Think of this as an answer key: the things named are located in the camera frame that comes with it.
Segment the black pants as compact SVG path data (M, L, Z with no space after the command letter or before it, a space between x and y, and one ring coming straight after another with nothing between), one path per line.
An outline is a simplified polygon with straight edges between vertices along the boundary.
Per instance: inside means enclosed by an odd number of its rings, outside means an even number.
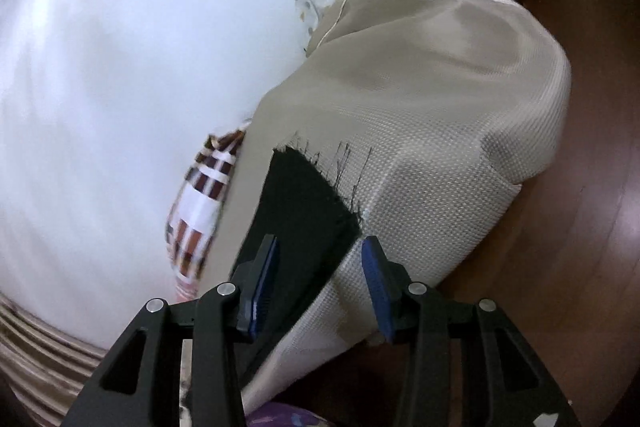
M235 339L240 385L276 395L375 329L356 265L373 150L337 145L328 165L285 145L273 150L253 220L236 256L253 260L276 236L255 339Z

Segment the purple patterned clothing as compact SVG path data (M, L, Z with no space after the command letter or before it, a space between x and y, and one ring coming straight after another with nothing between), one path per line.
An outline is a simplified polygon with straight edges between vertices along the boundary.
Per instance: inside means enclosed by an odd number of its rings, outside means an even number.
M268 402L246 417L247 427L328 427L322 417L300 407Z

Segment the striped beige curtain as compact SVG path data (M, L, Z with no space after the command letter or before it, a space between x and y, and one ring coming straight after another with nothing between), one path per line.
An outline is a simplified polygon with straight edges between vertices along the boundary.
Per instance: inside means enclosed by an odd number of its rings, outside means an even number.
M1 298L1 372L36 424L62 424L104 355Z

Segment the beige woven mattress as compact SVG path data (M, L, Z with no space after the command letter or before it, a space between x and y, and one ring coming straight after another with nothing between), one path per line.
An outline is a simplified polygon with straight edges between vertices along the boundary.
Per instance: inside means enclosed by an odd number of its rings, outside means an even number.
M202 287L239 261L285 147L333 185L362 235L439 283L549 166L569 95L562 46L512 0L336 0L307 60L256 109Z

